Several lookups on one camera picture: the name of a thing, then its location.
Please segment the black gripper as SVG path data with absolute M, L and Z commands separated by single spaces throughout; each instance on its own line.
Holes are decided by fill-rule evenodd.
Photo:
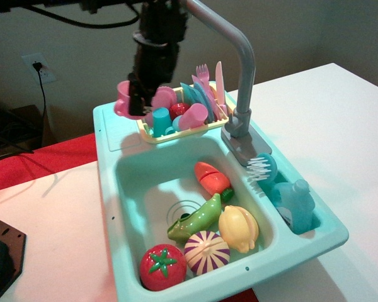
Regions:
M 170 83 L 177 65 L 177 43 L 150 45 L 140 43 L 128 79 L 129 115 L 143 117 L 152 111 L 152 99 L 161 84 Z

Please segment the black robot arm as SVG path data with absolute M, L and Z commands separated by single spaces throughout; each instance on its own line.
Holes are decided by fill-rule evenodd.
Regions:
M 128 21 L 96 25 L 75 21 L 47 11 L 54 6 L 70 5 L 71 1 L 0 1 L 0 13 L 13 8 L 23 8 L 69 25 L 89 29 L 111 29 L 139 23 L 133 39 L 137 43 L 133 71 L 128 75 L 129 101 L 116 112 L 131 120 L 139 120 L 151 112 L 152 99 L 157 89 L 171 82 L 176 68 L 179 43 L 186 32 L 188 15 L 179 1 L 141 1 L 141 10 L 135 9 L 136 1 L 124 1 L 135 14 Z

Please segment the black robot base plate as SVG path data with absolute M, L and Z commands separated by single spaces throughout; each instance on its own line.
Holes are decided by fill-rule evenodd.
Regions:
M 21 275 L 26 234 L 0 220 L 0 298 Z

